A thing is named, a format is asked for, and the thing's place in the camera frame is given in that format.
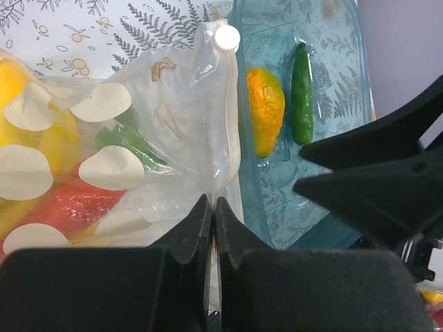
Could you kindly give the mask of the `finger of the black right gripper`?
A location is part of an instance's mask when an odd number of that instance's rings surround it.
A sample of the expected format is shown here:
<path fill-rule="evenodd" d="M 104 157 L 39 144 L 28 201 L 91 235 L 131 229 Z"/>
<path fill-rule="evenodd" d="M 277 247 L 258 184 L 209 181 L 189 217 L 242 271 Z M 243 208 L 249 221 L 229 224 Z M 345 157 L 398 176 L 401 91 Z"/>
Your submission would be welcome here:
<path fill-rule="evenodd" d="M 293 190 L 388 248 L 442 237 L 442 139 L 394 161 L 304 178 Z"/>
<path fill-rule="evenodd" d="M 384 163 L 422 151 L 419 139 L 442 115 L 442 78 L 398 110 L 345 133 L 309 143 L 299 155 L 333 171 Z"/>

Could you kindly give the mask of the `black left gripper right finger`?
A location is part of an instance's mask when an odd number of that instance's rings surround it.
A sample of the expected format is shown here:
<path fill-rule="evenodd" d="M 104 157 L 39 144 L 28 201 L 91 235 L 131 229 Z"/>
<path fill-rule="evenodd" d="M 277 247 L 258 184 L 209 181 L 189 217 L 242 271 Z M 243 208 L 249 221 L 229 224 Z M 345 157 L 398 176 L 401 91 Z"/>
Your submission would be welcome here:
<path fill-rule="evenodd" d="M 215 208 L 223 331 L 431 331 L 399 258 L 386 250 L 275 250 Z"/>

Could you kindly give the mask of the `fake carrot with green leaves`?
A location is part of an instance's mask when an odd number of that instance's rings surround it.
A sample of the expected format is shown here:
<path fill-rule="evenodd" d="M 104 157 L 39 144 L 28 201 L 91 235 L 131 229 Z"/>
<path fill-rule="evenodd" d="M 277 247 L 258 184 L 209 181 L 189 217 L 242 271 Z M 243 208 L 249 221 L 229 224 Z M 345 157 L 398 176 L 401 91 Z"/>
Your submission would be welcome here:
<path fill-rule="evenodd" d="M 115 145 L 132 152 L 143 164 L 145 171 L 159 174 L 170 173 L 168 162 L 163 159 L 145 136 L 139 131 L 139 119 L 136 110 L 130 106 L 128 110 L 115 117 L 117 124 L 113 129 L 102 127 L 96 134 L 97 149 Z"/>

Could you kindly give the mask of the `green fake chili pepper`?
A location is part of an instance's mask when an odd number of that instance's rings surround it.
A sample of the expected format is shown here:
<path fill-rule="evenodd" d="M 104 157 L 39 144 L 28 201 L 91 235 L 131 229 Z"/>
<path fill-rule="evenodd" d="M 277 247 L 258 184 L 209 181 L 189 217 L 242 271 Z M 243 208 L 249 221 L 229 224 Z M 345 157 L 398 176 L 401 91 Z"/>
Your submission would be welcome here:
<path fill-rule="evenodd" d="M 313 139 L 312 76 L 309 52 L 301 41 L 295 52 L 291 77 L 291 129 L 297 145 L 309 144 Z"/>

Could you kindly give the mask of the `polka dot zip top bag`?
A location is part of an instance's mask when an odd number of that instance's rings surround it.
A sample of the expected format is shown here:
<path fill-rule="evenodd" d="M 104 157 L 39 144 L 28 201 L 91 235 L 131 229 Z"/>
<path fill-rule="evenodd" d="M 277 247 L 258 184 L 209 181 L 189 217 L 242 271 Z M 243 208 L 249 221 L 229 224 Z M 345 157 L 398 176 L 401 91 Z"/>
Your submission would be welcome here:
<path fill-rule="evenodd" d="M 190 66 L 168 57 L 158 66 L 142 56 L 105 80 L 37 78 L 56 107 L 70 111 L 80 137 L 80 178 L 126 194 L 104 217 L 63 247 L 142 248 L 182 221 L 200 196 L 213 205 L 237 177 L 240 141 L 237 109 L 238 29 L 225 20 L 196 31 Z M 170 173 L 145 171 L 130 150 L 97 149 L 96 134 L 113 129 L 130 106 L 139 131 L 168 162 Z M 56 180 L 61 183 L 71 171 Z"/>

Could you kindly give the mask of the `yellow orange fake mango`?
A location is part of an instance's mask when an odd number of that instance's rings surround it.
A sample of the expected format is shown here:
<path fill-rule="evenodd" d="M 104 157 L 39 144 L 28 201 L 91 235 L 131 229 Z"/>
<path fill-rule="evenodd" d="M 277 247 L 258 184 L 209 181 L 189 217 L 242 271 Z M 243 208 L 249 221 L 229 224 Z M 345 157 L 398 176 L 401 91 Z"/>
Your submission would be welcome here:
<path fill-rule="evenodd" d="M 248 103 L 255 153 L 268 157 L 283 124 L 285 98 L 279 79 L 264 68 L 252 68 L 246 74 Z"/>

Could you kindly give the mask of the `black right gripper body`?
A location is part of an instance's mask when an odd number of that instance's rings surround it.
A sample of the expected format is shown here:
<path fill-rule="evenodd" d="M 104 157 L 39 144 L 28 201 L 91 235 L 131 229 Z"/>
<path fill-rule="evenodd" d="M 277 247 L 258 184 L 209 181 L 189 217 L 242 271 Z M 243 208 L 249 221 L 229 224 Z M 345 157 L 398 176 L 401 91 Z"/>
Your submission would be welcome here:
<path fill-rule="evenodd" d="M 442 238 L 409 240 L 395 252 L 417 284 L 442 283 Z"/>

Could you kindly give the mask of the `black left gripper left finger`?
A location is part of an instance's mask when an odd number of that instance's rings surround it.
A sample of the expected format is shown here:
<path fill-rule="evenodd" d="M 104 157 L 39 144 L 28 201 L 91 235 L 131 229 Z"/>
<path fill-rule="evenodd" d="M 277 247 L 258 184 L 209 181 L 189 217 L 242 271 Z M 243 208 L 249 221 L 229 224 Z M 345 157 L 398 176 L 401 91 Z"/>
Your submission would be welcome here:
<path fill-rule="evenodd" d="M 205 331 L 212 208 L 142 248 L 23 249 L 1 264 L 2 331 Z"/>

